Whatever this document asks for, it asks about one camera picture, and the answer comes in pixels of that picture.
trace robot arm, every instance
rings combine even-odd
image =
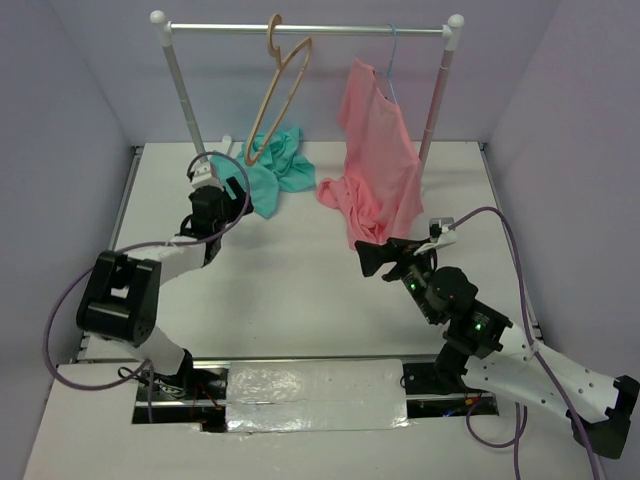
[[[640,384],[627,376],[593,372],[540,342],[530,345],[519,326],[476,300],[478,288],[462,270],[437,268],[435,250],[456,241],[455,231],[447,227],[451,223],[453,219],[432,220],[430,238],[424,241],[356,242],[363,275],[394,262],[383,280],[402,281],[428,323],[448,323],[446,344],[434,366],[443,383],[491,391],[555,414],[582,443],[561,393],[536,358],[539,353],[575,406],[594,452],[619,458]]]
[[[105,340],[118,342],[135,359],[150,360],[164,383],[188,389],[194,383],[191,354],[156,326],[160,286],[208,265],[220,251],[222,232],[242,212],[246,194],[233,177],[227,180],[235,198],[215,178],[208,161],[190,175],[192,213],[164,246],[129,253],[102,252],[78,307],[76,324]],[[245,214],[253,211],[250,200]]]

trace clear plastic sheet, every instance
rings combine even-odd
[[[231,432],[380,430],[408,425],[400,360],[236,363]]]

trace blue wire hanger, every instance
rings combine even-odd
[[[391,27],[391,31],[393,32],[393,50],[391,52],[391,60],[389,60],[389,66],[387,67],[386,72],[379,72],[378,70],[374,70],[377,74],[386,77],[389,80],[389,87],[391,87],[391,95],[393,96],[393,103],[398,104],[398,99],[396,98],[396,92],[393,88],[393,59],[396,56],[396,47],[398,46],[398,32],[396,32],[396,27],[393,26],[393,23],[388,24]]]

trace cable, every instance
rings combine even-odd
[[[149,386],[147,387],[147,415],[153,423],[153,363],[149,362]]]
[[[520,404],[516,403],[516,434],[513,437],[513,471],[516,474],[516,480],[522,480],[520,476],[520,437],[524,431],[520,425]]]
[[[191,408],[189,409],[189,419],[192,422],[195,422],[194,412],[196,410],[196,403],[198,402],[198,385],[196,385],[196,390],[193,394],[193,403],[191,404]]]
[[[507,217],[505,217],[504,214],[495,207],[488,207],[488,206],[480,207],[468,213],[457,222],[453,222],[450,228],[453,230],[459,227],[460,225],[462,225],[463,223],[465,223],[467,220],[475,217],[476,215],[482,212],[493,212],[500,218],[500,221],[502,222],[502,225],[504,226],[504,229],[507,232],[507,236],[509,237],[509,241],[511,242],[511,246],[513,248],[513,259],[514,259],[514,264],[516,269],[516,276],[518,277],[518,289],[520,290],[520,310],[522,313],[522,323],[523,323],[525,336],[527,337],[527,342],[529,343],[529,346],[532,347],[535,343],[535,338],[531,333],[531,326],[529,325],[529,316],[527,314],[527,299],[526,299],[525,289],[524,289],[524,275],[522,273],[522,264],[520,263],[520,253],[518,252],[516,239],[515,239],[515,236],[513,235],[513,230],[511,230],[511,225],[509,225],[509,221],[507,220]],[[582,444],[587,450],[587,456],[589,457],[589,464],[591,465],[591,473],[593,474],[593,478],[594,480],[600,480],[600,472],[598,470],[598,464],[596,461],[595,454],[593,453],[593,447],[591,446],[591,442],[589,441],[589,436],[587,435],[587,431],[585,430],[584,425],[582,424],[580,415],[578,415],[578,412],[576,411],[576,408],[573,405],[573,402],[569,398],[569,395],[567,395],[567,392],[565,391],[564,387],[562,386],[558,378],[555,376],[555,374],[553,373],[553,371],[551,370],[551,368],[549,367],[545,359],[542,357],[542,355],[540,355],[540,352],[535,352],[534,356],[538,360],[538,362],[540,362],[540,365],[542,366],[544,371],[547,373],[547,375],[549,376],[549,378],[551,379],[555,387],[558,389],[558,392],[560,392],[560,396],[562,397],[564,402],[567,404],[569,412],[571,413],[571,417],[574,423],[576,424],[576,427],[578,428],[578,432],[580,433]],[[518,404],[516,404],[516,420],[518,418],[519,418],[519,406]],[[471,431],[470,423],[467,423],[467,427]],[[513,443],[514,457],[518,455],[518,446],[519,446],[518,442],[520,440],[520,437],[522,436],[522,430],[523,429],[518,429],[516,425],[516,432],[518,433],[516,434],[516,438],[514,438],[514,443]],[[516,468],[518,467],[517,458],[514,458],[514,467]],[[519,478],[519,475],[520,473],[516,471],[517,478]]]
[[[202,158],[202,157],[206,157],[207,155],[209,155],[211,152],[202,152],[199,153],[198,155],[196,155],[195,157],[193,157],[193,160],[191,160],[189,162],[189,166],[187,167],[187,178],[189,179],[189,181],[192,180],[193,178],[193,172],[191,172],[191,169],[193,168],[193,166]]]
[[[129,367],[122,366],[118,369],[118,376],[120,378],[124,378],[127,375],[131,376],[134,380],[136,380],[138,383],[141,383],[145,387],[149,386],[149,380],[139,375],[134,375],[133,370],[131,370]]]
[[[218,402],[216,402],[216,399],[213,398],[209,392],[207,391],[207,389],[205,388],[205,386],[201,383],[200,384],[200,388],[202,389],[202,393],[204,393],[206,395],[206,397],[211,400],[211,403],[213,403],[213,406],[215,407],[216,410],[222,410],[222,407],[220,405],[218,405]]]
[[[469,408],[469,410],[467,410],[467,416],[466,416],[466,424],[467,424],[467,430],[469,430],[469,433],[471,434],[471,436],[476,439],[479,443],[481,443],[482,445],[486,446],[486,447],[490,447],[490,448],[507,448],[510,447],[511,445],[515,445],[516,443],[516,438],[514,437],[513,439],[509,440],[508,442],[504,442],[504,443],[491,443],[486,441],[484,438],[481,438],[480,435],[478,435],[473,428],[471,427],[471,415],[473,415],[473,412],[475,411],[476,408],[478,408],[481,404],[489,402],[490,399],[481,399],[479,401],[477,401],[476,403],[474,403],[473,405],[471,405],[471,407]],[[520,404],[516,403],[516,413],[518,413],[520,411]],[[518,437],[518,439],[520,439],[520,437],[522,437],[522,435],[524,434],[524,429],[527,426],[527,421],[528,421],[528,412],[527,412],[527,407],[524,407],[522,410],[522,425],[520,425],[520,422],[517,421],[516,422],[516,427],[519,426],[519,428],[516,430],[516,437]]]
[[[229,230],[231,230],[233,227],[235,227],[237,225],[237,223],[240,221],[240,219],[243,217],[243,215],[247,211],[247,208],[249,207],[249,198],[250,198],[250,194],[251,194],[250,185],[249,185],[249,177],[247,176],[247,172],[244,170],[242,165],[237,160],[235,160],[234,158],[230,157],[229,155],[225,155],[224,153],[213,151],[213,152],[201,153],[198,156],[196,156],[196,158],[194,158],[191,161],[191,163],[189,164],[189,169],[191,169],[191,167],[193,166],[193,164],[197,160],[199,160],[200,158],[202,158],[205,155],[219,156],[219,157],[225,158],[225,159],[229,160],[231,163],[233,163],[236,167],[238,167],[238,169],[240,170],[240,173],[242,174],[242,178],[245,181],[245,185],[246,185],[246,195],[245,195],[245,198],[244,198],[244,203],[242,204],[242,208],[240,209],[240,213],[238,214],[236,219],[233,220],[230,224],[228,224],[220,232],[214,233],[213,235],[210,235],[209,237],[206,237],[206,238],[202,238],[200,240],[195,240],[193,242],[175,242],[175,243],[172,243],[172,245],[175,245],[177,247],[189,247],[189,246],[200,245],[202,243],[208,243],[208,242],[212,242],[214,240],[217,240],[218,238],[220,238],[222,235],[224,235],[225,233],[227,233]],[[136,249],[139,249],[139,248],[164,247],[164,246],[166,246],[166,242],[160,242],[160,241],[142,242],[142,243],[137,243],[135,245],[130,245],[130,246],[125,247],[125,248],[121,248],[119,250],[116,250],[116,252],[117,253],[124,253],[124,252],[129,252],[131,250],[136,250]],[[100,390],[107,390],[109,388],[117,387],[119,385],[122,385],[125,382],[128,382],[129,380],[136,379],[142,373],[142,371],[145,368],[149,368],[149,380],[150,380],[149,387],[151,389],[153,387],[153,370],[152,370],[153,366],[151,365],[151,362],[149,360],[145,360],[144,362],[142,362],[138,366],[138,368],[133,370],[129,375],[121,376],[121,378],[119,380],[115,380],[115,381],[110,382],[110,383],[105,383],[103,385],[83,385],[81,383],[73,382],[73,381],[67,379],[66,377],[64,377],[56,369],[56,367],[55,367],[55,365],[53,363],[53,360],[51,359],[51,351],[50,351],[50,348],[49,348],[49,343],[50,343],[50,338],[51,338],[51,329],[52,329],[52,326],[53,326],[53,322],[54,322],[54,320],[56,318],[56,314],[58,313],[58,310],[60,310],[60,306],[65,301],[65,299],[69,296],[71,291],[87,275],[89,275],[92,271],[93,271],[93,267],[91,267],[88,270],[85,270],[84,272],[82,272],[78,277],[76,277],[69,284],[69,286],[67,286],[62,291],[62,294],[60,294],[58,299],[54,302],[53,307],[51,308],[51,311],[49,312],[49,316],[47,317],[47,323],[45,324],[44,335],[42,337],[42,356],[44,357],[44,364],[47,367],[47,370],[49,370],[49,373],[54,378],[54,380],[57,380],[58,382],[62,383],[63,385],[65,385],[65,386],[67,386],[69,388],[73,388],[75,390],[82,390],[82,391],[100,391]],[[149,419],[150,420],[151,420],[151,417],[152,417],[151,406],[149,405]]]

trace wooden hanger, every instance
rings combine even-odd
[[[276,13],[273,17],[271,17],[271,20],[269,20],[269,27],[267,28],[267,51],[269,52],[269,55],[271,55],[273,58],[276,59],[276,73],[273,75],[273,79],[271,79],[271,85],[269,85],[267,94],[265,95],[264,100],[262,101],[262,106],[260,107],[260,111],[258,112],[258,116],[256,117],[256,122],[253,124],[253,128],[251,129],[251,134],[249,135],[249,140],[247,140],[247,143],[244,149],[244,161],[250,167],[253,166],[258,161],[258,158],[260,158],[260,155],[262,155],[262,152],[267,147],[269,140],[271,140],[271,137],[275,133],[276,128],[280,124],[282,117],[284,117],[284,114],[287,111],[287,108],[289,108],[289,104],[291,103],[291,100],[293,99],[293,95],[296,93],[296,90],[298,89],[298,85],[300,85],[300,80],[302,80],[302,75],[304,75],[304,72],[307,68],[307,64],[309,63],[309,58],[311,57],[311,37],[307,37],[304,40],[302,40],[299,44],[297,44],[294,47],[294,49],[291,50],[291,52],[285,57],[285,59],[282,60],[282,57],[280,55],[280,47],[275,46],[273,44],[273,29],[276,25],[280,25],[281,23],[282,23],[282,17]],[[273,95],[273,92],[276,89],[276,85],[278,85],[278,81],[280,80],[280,75],[282,75],[282,72],[286,70],[291,60],[293,60],[293,58],[305,47],[307,47],[307,56],[304,59],[304,63],[302,64],[302,68],[300,68],[300,72],[298,73],[298,77],[296,78],[295,83],[291,87],[291,90],[289,90],[287,101],[285,102],[283,107],[280,109],[280,113],[278,113],[278,117],[276,118],[276,121],[273,122],[273,125],[271,126],[269,133],[267,133],[267,135],[265,136],[262,142],[262,145],[260,146],[260,149],[257,151],[254,157],[251,157],[253,142],[256,139],[258,128],[260,128],[260,124],[262,123],[262,117],[264,117],[264,114],[267,110],[267,106],[271,101],[271,96]]]

